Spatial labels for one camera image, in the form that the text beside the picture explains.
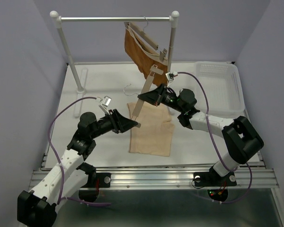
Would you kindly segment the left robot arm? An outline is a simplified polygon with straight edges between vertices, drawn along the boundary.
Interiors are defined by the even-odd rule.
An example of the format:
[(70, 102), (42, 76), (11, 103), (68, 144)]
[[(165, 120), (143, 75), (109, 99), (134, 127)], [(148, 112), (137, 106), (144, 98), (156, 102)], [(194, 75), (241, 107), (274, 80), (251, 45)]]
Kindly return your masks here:
[(92, 186), (96, 169), (86, 163), (96, 146), (95, 138), (107, 133), (116, 134), (137, 127), (138, 122), (122, 116), (116, 109), (97, 119), (92, 112), (83, 113), (70, 143), (50, 172), (30, 191), (18, 196), (17, 220), (28, 227), (51, 227), (67, 201), (94, 207), (109, 206), (108, 202), (88, 202), (74, 198), (82, 186)]

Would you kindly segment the beige underwear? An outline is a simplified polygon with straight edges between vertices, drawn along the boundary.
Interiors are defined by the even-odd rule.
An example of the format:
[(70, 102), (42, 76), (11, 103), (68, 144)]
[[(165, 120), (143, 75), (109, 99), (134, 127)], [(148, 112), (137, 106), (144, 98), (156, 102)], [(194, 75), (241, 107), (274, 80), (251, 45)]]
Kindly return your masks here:
[(136, 121), (140, 127), (130, 132), (130, 153), (169, 157), (175, 125), (168, 108), (144, 103)]

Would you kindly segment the wooden clip hanger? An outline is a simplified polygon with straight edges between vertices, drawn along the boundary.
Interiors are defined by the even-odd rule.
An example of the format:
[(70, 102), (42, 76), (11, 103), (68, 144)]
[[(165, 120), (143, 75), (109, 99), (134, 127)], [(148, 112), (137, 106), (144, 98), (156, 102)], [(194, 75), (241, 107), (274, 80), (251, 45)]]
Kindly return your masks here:
[(150, 68), (150, 73), (147, 76), (146, 81), (144, 83), (144, 86), (142, 88), (142, 91), (137, 96), (138, 97), (138, 101), (136, 102), (134, 110), (132, 112), (131, 120), (128, 122), (128, 124), (125, 127), (126, 129), (130, 130), (133, 127), (140, 128), (141, 124), (138, 123), (136, 121), (136, 119), (138, 118), (138, 116), (139, 116), (139, 114), (140, 114), (140, 112), (142, 110), (143, 104), (144, 104), (145, 99), (146, 99), (146, 95), (150, 91), (150, 88), (151, 88), (151, 85), (153, 83), (155, 74), (162, 75), (163, 74), (163, 70), (159, 69), (157, 65), (152, 65), (151, 68)]

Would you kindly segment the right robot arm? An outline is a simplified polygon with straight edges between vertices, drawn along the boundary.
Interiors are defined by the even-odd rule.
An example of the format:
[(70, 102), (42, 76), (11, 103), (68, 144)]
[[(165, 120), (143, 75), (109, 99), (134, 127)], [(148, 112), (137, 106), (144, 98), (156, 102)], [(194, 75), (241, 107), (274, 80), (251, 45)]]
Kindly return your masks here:
[(224, 139), (228, 152), (220, 156), (209, 171), (194, 174), (196, 187), (219, 186), (222, 183), (236, 185), (230, 180), (234, 170), (246, 164), (264, 146), (262, 138), (246, 117), (221, 118), (196, 109), (197, 100), (192, 90), (184, 88), (176, 95), (161, 84), (152, 91), (139, 94), (138, 98), (151, 105), (163, 104), (180, 112), (177, 118), (185, 128), (205, 131), (210, 137), (216, 135)]

